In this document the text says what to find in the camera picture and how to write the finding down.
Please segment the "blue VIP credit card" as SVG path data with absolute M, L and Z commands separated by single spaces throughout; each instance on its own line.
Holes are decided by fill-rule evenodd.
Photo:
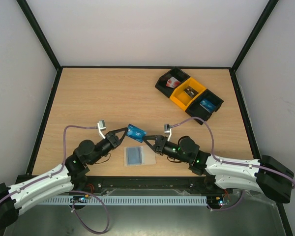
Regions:
M 129 138 L 131 138 L 133 140 L 136 140 L 136 141 L 138 141 L 140 143 L 143 142 L 143 137 L 147 134 L 146 131 L 144 131 L 144 130 L 142 130 L 142 129 L 140 129 L 140 128 L 132 125 L 132 124 L 129 124 L 127 126 L 127 129 L 128 129 L 128 131 L 126 133 L 127 137 L 129 137 Z

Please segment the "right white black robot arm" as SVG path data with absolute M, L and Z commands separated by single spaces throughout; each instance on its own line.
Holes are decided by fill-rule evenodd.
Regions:
M 251 160 L 220 157 L 201 151 L 189 136 L 181 137 L 177 144 L 163 135 L 145 136 L 143 141 L 155 153 L 188 164 L 199 176 L 208 176 L 205 188 L 211 193 L 220 188 L 241 189 L 263 193 L 283 204 L 291 200 L 294 173 L 271 156 Z

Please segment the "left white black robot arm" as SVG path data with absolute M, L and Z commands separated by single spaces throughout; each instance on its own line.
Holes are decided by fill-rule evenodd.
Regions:
M 83 140 L 70 156 L 64 156 L 63 162 L 48 172 L 11 186 L 0 184 L 0 230 L 44 200 L 83 188 L 89 166 L 119 147 L 128 131 L 124 127 L 103 134 L 100 127 L 97 129 L 102 137 L 100 142 Z

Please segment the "red white card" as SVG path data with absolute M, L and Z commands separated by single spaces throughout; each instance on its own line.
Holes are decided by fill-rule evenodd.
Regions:
M 178 87 L 181 84 L 181 82 L 176 79 L 175 77 L 171 77 L 167 80 L 166 82 L 166 87 L 175 89 L 176 87 Z

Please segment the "dark card in yellow bin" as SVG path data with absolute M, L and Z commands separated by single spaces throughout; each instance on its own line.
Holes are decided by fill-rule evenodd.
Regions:
M 184 92 L 191 98 L 194 98 L 198 94 L 198 92 L 190 86 L 186 87 Z

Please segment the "blue card in bin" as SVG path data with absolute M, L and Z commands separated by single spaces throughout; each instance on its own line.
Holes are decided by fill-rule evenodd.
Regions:
M 207 99 L 203 99 L 201 102 L 200 102 L 200 105 L 202 107 L 204 107 L 207 111 L 209 111 L 210 113 L 214 112 L 215 110 L 215 105 L 212 104 L 210 101 L 208 101 Z

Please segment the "black bin with blue card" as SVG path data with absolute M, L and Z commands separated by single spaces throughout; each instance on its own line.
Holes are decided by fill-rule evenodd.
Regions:
M 214 112 L 217 112 L 223 100 L 206 89 L 187 107 L 185 112 L 191 117 L 199 117 L 204 121 L 208 121 Z

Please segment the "black bin with red card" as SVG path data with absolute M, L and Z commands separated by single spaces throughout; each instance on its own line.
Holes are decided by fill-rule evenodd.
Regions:
M 190 76 L 187 73 L 178 67 L 174 67 L 158 79 L 155 88 L 167 98 L 170 98 L 174 90 L 189 78 Z

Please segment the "yellow bin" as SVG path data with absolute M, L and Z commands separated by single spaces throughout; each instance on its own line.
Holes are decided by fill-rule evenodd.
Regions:
M 206 91 L 206 87 L 196 79 L 190 77 L 176 87 L 170 96 L 170 100 L 180 109 L 186 111 L 196 98 Z

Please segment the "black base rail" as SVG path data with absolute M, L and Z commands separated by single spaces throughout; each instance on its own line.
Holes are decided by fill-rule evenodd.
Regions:
M 265 186 L 229 176 L 205 177 L 107 177 L 107 176 L 71 176 L 74 190 L 87 190 L 87 184 L 95 187 L 95 193 L 105 189 L 182 189 L 189 193 L 204 195 L 221 194 L 225 189 L 242 189 L 267 194 Z

